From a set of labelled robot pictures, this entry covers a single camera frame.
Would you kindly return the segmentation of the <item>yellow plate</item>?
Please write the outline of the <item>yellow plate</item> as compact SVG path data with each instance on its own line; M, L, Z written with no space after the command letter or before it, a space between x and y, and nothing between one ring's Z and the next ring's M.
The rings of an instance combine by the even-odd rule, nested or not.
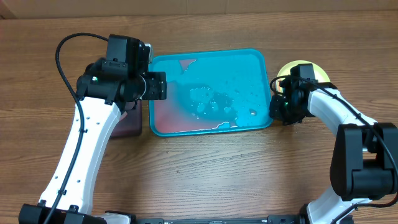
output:
M280 79L277 79L272 85L273 85L273 92L277 93L279 95L282 95L284 92L284 88L280 86L280 82L284 80L284 76L290 75L290 70L299 65L299 64L312 64L313 66L313 72L314 72L314 78L317 80L317 85L320 85L323 88L335 88L334 85L331 84L331 81L324 71L320 66L317 64L307 61L307 60L294 60L292 62L289 62L285 64L278 72L277 77L281 77Z

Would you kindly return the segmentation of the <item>teal serving tray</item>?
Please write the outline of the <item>teal serving tray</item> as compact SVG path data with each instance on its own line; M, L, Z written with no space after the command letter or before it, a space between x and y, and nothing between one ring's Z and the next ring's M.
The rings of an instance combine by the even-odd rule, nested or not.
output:
M150 128L162 137L263 129L271 91L256 49L160 55L149 66L165 72L167 98L150 101Z

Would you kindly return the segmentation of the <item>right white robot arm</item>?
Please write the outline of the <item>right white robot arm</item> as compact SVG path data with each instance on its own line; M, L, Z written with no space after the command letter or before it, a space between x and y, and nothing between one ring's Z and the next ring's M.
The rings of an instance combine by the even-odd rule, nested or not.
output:
M345 100L318 65L296 60L270 82L269 116L284 125L317 117L335 135L329 188L297 215L268 216L268 223L353 223L359 207L386 208L397 196L397 127L379 123Z

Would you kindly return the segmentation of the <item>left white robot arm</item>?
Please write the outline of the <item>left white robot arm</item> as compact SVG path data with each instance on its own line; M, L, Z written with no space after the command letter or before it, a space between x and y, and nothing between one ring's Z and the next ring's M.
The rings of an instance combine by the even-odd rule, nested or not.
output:
M136 216L105 212L93 216L96 178L111 134L128 103L165 100L165 72L149 71L151 44L111 34L105 57L89 64L72 88L71 130L58 166L37 205L24 204L19 223L135 223Z

